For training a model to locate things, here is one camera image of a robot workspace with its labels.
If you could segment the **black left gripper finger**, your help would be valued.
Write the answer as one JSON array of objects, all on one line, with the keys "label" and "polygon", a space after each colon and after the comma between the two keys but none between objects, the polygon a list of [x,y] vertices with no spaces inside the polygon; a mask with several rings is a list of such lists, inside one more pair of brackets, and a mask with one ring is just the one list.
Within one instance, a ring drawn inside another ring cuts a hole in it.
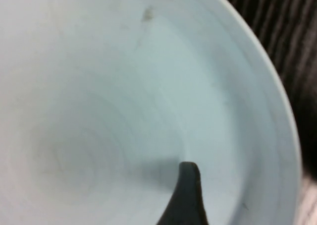
[{"label": "black left gripper finger", "polygon": [[159,225],[207,225],[201,175],[194,162],[181,162],[176,187]]}]

